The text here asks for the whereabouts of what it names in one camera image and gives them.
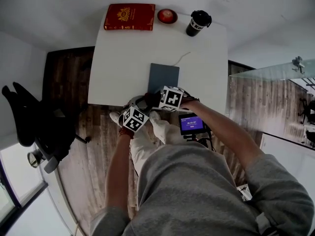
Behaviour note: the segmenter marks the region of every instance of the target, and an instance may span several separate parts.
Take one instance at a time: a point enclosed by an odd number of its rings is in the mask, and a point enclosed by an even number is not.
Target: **glass panel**
[[[50,196],[45,190],[26,209],[6,234],[7,236],[69,236]]]
[[[32,168],[27,160],[27,153],[34,148],[16,144],[0,152],[6,176],[20,202],[42,181],[39,169]]]
[[[264,81],[290,80],[315,77],[315,59],[302,61],[305,67],[302,68],[304,74],[293,63],[269,66],[247,72],[236,73],[231,77],[258,79]]]
[[[11,211],[14,207],[5,187],[0,184],[0,221]]]

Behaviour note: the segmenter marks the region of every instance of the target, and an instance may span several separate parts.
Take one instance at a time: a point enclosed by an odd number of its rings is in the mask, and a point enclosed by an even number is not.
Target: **shirt sleeve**
[[[264,154],[245,170],[250,204],[264,212],[271,225],[290,236],[308,234],[314,204],[305,188],[273,155]]]
[[[107,207],[91,220],[90,236],[121,236],[129,222],[125,211],[118,207]]]

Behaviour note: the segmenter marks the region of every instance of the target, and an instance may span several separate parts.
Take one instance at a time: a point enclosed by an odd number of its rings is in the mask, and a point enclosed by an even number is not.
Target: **red apple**
[[[171,23],[174,19],[174,15],[171,10],[164,9],[159,12],[158,18],[164,23]]]

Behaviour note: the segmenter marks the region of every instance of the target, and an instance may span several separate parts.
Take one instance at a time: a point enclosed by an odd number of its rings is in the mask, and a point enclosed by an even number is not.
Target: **shoe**
[[[149,114],[150,122],[156,122],[157,120],[161,120],[161,116],[156,111],[151,111]]]
[[[114,123],[116,123],[118,126],[119,125],[119,116],[120,114],[118,112],[110,112],[109,117],[113,120]]]

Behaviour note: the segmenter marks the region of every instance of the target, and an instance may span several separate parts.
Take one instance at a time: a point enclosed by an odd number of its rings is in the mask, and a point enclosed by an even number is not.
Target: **book spine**
[[[105,30],[153,30],[153,26],[104,26]]]

